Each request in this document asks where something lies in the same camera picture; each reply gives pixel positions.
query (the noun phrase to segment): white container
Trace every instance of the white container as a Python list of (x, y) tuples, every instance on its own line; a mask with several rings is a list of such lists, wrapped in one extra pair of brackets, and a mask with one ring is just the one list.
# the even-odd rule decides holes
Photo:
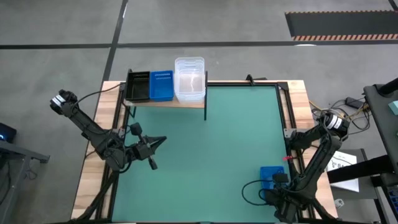
[(181, 103), (200, 103), (206, 95), (205, 59), (181, 57), (175, 60), (174, 92)]

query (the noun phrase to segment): wooden table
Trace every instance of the wooden table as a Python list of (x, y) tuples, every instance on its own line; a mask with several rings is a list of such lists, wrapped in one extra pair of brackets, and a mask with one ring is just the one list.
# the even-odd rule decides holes
[[(248, 81), (229, 81), (229, 82), (248, 82)], [(276, 82), (275, 80), (267, 81), (256, 81), (260, 82)], [(281, 80), (278, 82), (287, 82), (289, 85), (290, 100), (293, 107), (295, 116), (295, 122), (298, 129), (309, 129), (314, 126), (310, 104), (308, 102), (307, 92), (303, 80)], [(120, 82), (109, 81), (103, 83), (103, 90), (109, 89)], [(114, 112), (116, 108), (116, 100), (118, 98), (119, 90), (115, 88), (111, 91), (104, 92), (99, 97), (99, 103), (95, 114), (95, 122), (97, 122), (102, 128), (110, 129), (112, 127)], [(291, 128), (289, 113), (285, 97), (281, 97), (282, 105), (284, 107), (284, 115), (286, 120), (287, 128)], [(123, 125), (124, 107), (121, 107), (119, 115), (118, 127)], [(91, 144), (87, 147), (87, 154), (94, 151)], [(304, 152), (303, 158), (304, 163), (307, 165), (310, 162), (315, 148), (307, 149)], [(99, 192), (101, 187), (101, 179), (103, 176), (105, 162), (102, 161), (95, 153), (90, 155), (83, 164), (83, 170), (80, 176), (80, 182), (76, 193), (75, 204), (73, 206), (72, 218), (79, 217), (87, 208), (87, 206), (94, 199), (96, 194)], [(111, 189), (108, 191), (105, 197), (103, 207), (103, 217), (107, 216), (109, 198)], [(326, 172), (324, 172), (318, 181), (318, 191), (316, 194), (319, 202), (325, 207), (325, 209), (334, 217), (337, 217), (337, 211), (335, 203), (331, 193), (331, 188)]]

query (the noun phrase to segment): green table surface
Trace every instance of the green table surface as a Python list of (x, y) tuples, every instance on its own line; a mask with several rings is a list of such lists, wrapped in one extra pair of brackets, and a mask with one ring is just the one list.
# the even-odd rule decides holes
[[(262, 166), (289, 167), (273, 86), (209, 86), (203, 109), (138, 107), (135, 119), (148, 136), (167, 136), (154, 159), (134, 161), (119, 177), (114, 222), (277, 222), (275, 208), (253, 206), (242, 186)], [(130, 134), (126, 145), (137, 141)], [(245, 196), (262, 203), (261, 184)]]

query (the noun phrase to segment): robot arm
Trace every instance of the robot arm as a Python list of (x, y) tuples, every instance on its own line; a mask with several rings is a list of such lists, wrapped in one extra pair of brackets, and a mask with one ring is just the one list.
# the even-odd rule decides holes
[(293, 132), (287, 139), (289, 149), (299, 151), (320, 139), (320, 146), (305, 170), (296, 175), (288, 186), (276, 182), (274, 189), (266, 191), (266, 202), (276, 207), (275, 217), (282, 222), (292, 223), (297, 209), (305, 210), (309, 205), (313, 205), (323, 219), (334, 219), (315, 198), (315, 193), (318, 179), (341, 147), (341, 140), (346, 139), (349, 122), (332, 113), (323, 114), (318, 122), (317, 126), (307, 132)]
[(157, 165), (152, 158), (157, 147), (166, 137), (149, 137), (142, 135), (139, 123), (130, 126), (131, 133), (139, 137), (139, 141), (125, 146), (124, 140), (112, 129), (103, 129), (96, 124), (78, 105), (75, 94), (60, 90), (59, 94), (50, 100), (50, 107), (59, 115), (69, 118), (82, 131), (81, 135), (91, 142), (96, 153), (113, 171), (123, 170), (132, 161), (148, 159), (152, 169)]

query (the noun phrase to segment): black bin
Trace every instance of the black bin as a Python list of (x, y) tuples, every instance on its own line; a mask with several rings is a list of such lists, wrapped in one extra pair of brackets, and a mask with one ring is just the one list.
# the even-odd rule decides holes
[(149, 101), (150, 72), (132, 72), (129, 69), (126, 80), (126, 100)]

